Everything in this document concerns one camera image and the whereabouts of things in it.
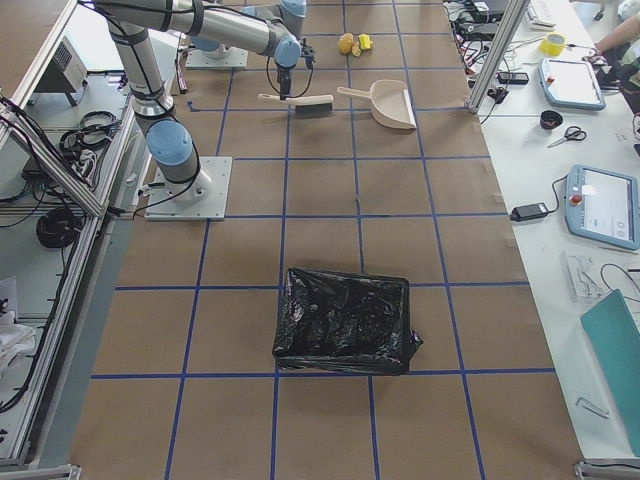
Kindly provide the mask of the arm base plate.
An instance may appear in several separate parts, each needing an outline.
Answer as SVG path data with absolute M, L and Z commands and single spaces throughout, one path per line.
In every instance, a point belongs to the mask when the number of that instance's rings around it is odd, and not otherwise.
M 186 60 L 189 70 L 231 70 L 244 69 L 248 52 L 236 47 L 220 44 L 216 50 L 192 49 Z
M 185 193 L 172 200 L 169 200 L 169 197 L 184 190 L 188 183 L 166 183 L 163 173 L 157 169 L 154 182 L 160 182 L 162 186 L 150 191 L 150 206 L 145 209 L 144 217 L 157 221 L 223 220 L 232 164 L 231 157 L 201 157 L 200 173 L 195 183 Z

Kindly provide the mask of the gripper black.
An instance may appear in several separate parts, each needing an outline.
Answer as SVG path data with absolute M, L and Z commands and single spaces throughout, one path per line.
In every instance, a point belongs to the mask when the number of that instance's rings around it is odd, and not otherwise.
M 277 65 L 277 83 L 280 89 L 280 100 L 289 99 L 292 96 L 291 91 L 291 67 Z

